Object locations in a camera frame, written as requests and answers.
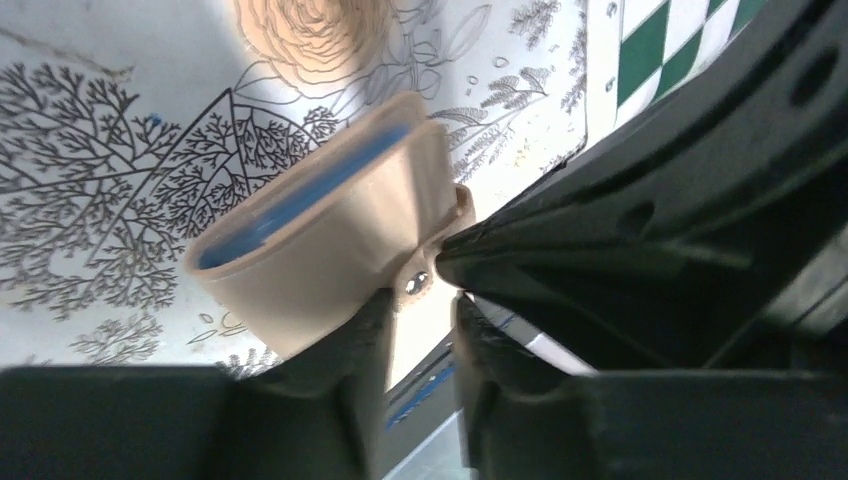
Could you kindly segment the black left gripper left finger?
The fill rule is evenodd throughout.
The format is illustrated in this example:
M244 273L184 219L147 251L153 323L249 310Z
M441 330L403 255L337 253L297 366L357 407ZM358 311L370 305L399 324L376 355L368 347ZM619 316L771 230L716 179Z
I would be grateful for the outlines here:
M380 289L260 375L214 367L1 373L5 479L374 479L394 324Z

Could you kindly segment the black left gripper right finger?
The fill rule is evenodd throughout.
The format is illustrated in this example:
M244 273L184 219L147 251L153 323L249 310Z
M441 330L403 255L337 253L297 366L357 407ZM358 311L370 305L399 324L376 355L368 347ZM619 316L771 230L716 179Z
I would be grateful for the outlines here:
M569 375L453 305L465 460L481 479L843 479L847 383L810 372Z

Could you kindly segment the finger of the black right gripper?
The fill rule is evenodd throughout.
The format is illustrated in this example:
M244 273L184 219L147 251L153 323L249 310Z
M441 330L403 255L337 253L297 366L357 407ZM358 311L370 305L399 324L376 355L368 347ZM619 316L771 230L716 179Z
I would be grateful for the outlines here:
M598 369L847 363L847 5L770 1L442 276Z

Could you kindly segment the blue credit card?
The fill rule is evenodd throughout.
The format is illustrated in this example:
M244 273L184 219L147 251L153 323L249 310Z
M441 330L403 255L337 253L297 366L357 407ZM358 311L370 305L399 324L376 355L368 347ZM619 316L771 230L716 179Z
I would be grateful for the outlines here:
M355 146L351 153L343 153L339 161L319 173L315 179L307 181L305 186L296 188L293 193L273 203L246 227L238 229L228 239L205 248L200 255L198 266L201 269L219 267L257 250L272 234L339 188L346 180L407 136L410 130L410 127L403 126L389 128L361 146Z

